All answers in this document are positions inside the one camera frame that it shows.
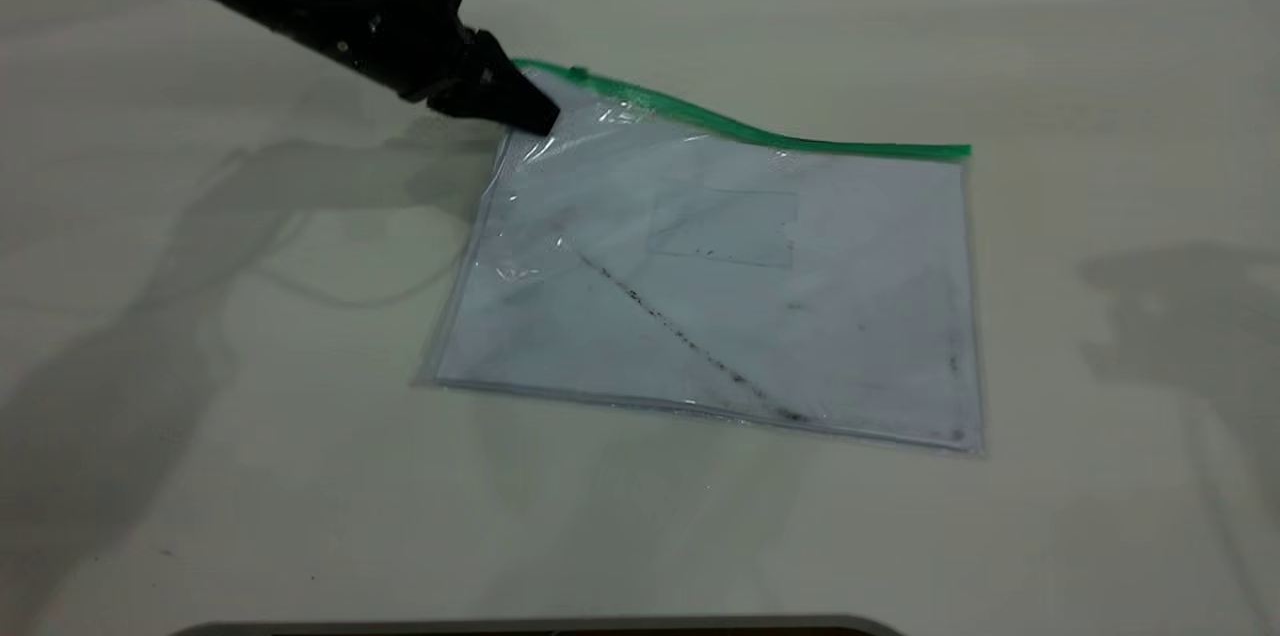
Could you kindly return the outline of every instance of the table surface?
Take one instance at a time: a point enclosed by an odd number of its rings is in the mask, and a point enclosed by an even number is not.
[[[966,141],[987,454],[411,386],[499,131],[200,0],[0,0],[0,631],[1280,628],[1280,0],[467,0],[754,125]]]

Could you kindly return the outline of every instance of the white table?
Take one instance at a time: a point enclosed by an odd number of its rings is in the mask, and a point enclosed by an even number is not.
[[[0,0],[0,632],[1280,627],[1280,0],[467,0],[750,124],[970,141],[986,458],[415,389],[499,131],[197,0]]]

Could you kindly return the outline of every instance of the dark marker line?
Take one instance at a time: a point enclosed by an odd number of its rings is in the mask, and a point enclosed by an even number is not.
[[[594,270],[599,273],[600,276],[608,279],[611,284],[617,285],[618,290],[622,290],[622,293],[626,294],[627,298],[630,298],[632,302],[635,302],[635,305],[639,305],[640,308],[644,308],[645,314],[649,314],[649,316],[654,317],[654,321],[662,322],[663,329],[671,331],[671,334],[673,337],[677,337],[677,339],[684,340],[684,344],[689,346],[689,348],[694,353],[700,354],[700,357],[707,360],[708,363],[712,363],[712,366],[717,367],[718,370],[727,372],[728,378],[732,378],[735,384],[740,384],[741,386],[744,386],[744,389],[749,389],[751,394],[755,395],[755,398],[763,402],[771,401],[769,395],[764,393],[764,389],[760,389],[758,385],[755,385],[754,381],[750,380],[750,378],[742,376],[740,372],[728,367],[728,365],[724,363],[723,361],[718,360],[717,357],[713,357],[713,354],[709,354],[707,349],[701,348],[699,344],[692,343],[689,339],[689,337],[685,335],[685,331],[681,331],[675,325],[675,322],[672,322],[667,316],[663,316],[663,314],[658,312],[658,308],[653,308],[652,305],[646,303],[645,299],[640,297],[640,294],[635,293],[635,289],[630,288],[630,285],[623,284],[621,280],[617,280],[616,276],[613,276],[613,273],[609,273],[608,267],[599,266],[599,264],[595,264],[594,261],[586,258],[581,253],[577,253],[577,258],[581,258],[582,264],[588,264],[588,266],[594,267]],[[803,415],[796,413],[787,408],[780,408],[778,416],[781,416],[782,418],[787,418],[787,421],[808,421],[808,418],[805,418]]]

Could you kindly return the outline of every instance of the clear plastic bag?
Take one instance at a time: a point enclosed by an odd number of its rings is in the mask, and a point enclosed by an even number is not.
[[[561,122],[504,141],[422,378],[982,448],[959,163],[745,145],[530,76]]]

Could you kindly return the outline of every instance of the ziplock bag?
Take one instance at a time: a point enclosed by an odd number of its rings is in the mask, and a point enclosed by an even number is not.
[[[966,147],[787,139],[526,72],[561,122],[502,145],[422,378],[982,448]]]

